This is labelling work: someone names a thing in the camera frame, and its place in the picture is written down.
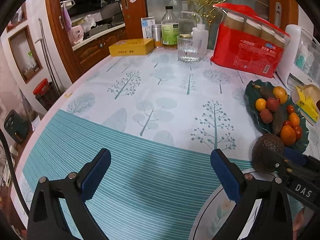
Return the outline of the person's right hand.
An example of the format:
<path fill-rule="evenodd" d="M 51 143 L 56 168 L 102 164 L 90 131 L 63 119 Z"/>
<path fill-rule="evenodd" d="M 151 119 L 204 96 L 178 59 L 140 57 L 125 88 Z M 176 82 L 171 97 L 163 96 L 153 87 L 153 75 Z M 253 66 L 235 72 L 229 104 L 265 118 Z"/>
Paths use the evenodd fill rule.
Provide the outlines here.
<path fill-rule="evenodd" d="M 300 234 L 300 231 L 303 228 L 303 224 L 304 224 L 304 211 L 305 208 L 303 207 L 299 213 L 297 213 L 296 217 L 293 220 L 293 240 L 296 240 L 297 237 Z"/>

